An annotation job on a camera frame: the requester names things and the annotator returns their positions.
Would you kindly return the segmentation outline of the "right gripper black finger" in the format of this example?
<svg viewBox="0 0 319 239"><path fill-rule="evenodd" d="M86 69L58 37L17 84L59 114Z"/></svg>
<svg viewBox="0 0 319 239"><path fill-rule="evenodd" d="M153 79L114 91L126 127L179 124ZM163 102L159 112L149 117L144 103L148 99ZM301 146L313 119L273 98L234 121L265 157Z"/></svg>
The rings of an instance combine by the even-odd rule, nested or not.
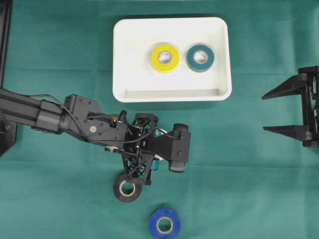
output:
<svg viewBox="0 0 319 239"><path fill-rule="evenodd" d="M268 93L263 95L261 99L271 99L283 96L301 95L306 87L306 74L299 73L295 76L290 77L285 82L270 90Z"/></svg>
<svg viewBox="0 0 319 239"><path fill-rule="evenodd" d="M309 140L309 127L306 125L264 126L263 130L282 134L299 141Z"/></svg>

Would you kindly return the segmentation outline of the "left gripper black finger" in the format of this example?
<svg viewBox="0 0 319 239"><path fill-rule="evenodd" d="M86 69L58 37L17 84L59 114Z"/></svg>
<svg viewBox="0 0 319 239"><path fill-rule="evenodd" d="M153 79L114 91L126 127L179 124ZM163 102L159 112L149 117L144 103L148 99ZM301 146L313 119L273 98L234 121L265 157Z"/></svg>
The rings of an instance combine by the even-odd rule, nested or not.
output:
<svg viewBox="0 0 319 239"><path fill-rule="evenodd" d="M156 133L156 137L159 137L159 136L161 136L161 135L162 135L162 132L161 132L161 131L159 131L159 130L156 130L156 131L155 131L155 133Z"/></svg>
<svg viewBox="0 0 319 239"><path fill-rule="evenodd" d="M152 161L151 170L154 170L154 171L158 170L159 169L159 162L160 162L160 160L154 159Z"/></svg>

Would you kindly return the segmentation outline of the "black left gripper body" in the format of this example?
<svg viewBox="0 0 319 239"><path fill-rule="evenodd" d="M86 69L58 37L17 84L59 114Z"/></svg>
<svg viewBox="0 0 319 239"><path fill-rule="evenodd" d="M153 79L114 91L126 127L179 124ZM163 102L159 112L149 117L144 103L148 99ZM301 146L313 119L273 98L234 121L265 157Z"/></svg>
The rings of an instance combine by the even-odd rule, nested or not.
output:
<svg viewBox="0 0 319 239"><path fill-rule="evenodd" d="M127 135L124 144L122 161L124 174L121 176L122 183L136 185L150 185L152 163L155 154L149 149L149 141L154 139L155 129L159 119L154 114L136 114L133 122L128 124Z"/></svg>

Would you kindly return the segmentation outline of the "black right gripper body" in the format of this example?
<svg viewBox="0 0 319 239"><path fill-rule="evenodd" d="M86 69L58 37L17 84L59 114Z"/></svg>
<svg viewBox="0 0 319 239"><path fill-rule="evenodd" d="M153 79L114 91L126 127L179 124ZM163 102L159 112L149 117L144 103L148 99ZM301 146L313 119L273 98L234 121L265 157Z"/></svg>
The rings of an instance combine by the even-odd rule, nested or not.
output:
<svg viewBox="0 0 319 239"><path fill-rule="evenodd" d="M301 139L307 148L319 147L319 67L298 70L301 82L303 126Z"/></svg>

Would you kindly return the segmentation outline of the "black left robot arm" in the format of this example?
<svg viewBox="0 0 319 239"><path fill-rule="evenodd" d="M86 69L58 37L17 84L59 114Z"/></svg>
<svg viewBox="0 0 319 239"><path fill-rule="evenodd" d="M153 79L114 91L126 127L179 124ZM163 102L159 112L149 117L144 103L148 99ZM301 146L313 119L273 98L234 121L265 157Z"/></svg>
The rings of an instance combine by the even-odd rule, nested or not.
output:
<svg viewBox="0 0 319 239"><path fill-rule="evenodd" d="M15 127L60 135L103 146L122 155L125 177L131 183L151 184L151 167L156 151L147 143L156 136L158 117L136 114L128 123L126 111L116 118L102 112L99 104L79 95L69 95L62 103L46 95L21 95L0 90L0 153L15 144Z"/></svg>

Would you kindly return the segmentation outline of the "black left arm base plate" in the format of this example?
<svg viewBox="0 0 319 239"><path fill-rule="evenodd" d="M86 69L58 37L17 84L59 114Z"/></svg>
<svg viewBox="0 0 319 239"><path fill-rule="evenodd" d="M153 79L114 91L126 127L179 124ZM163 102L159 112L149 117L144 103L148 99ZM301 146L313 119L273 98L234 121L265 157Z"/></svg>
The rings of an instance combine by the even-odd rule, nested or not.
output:
<svg viewBox="0 0 319 239"><path fill-rule="evenodd" d="M11 149L16 142L17 125L11 121L0 121L0 156Z"/></svg>

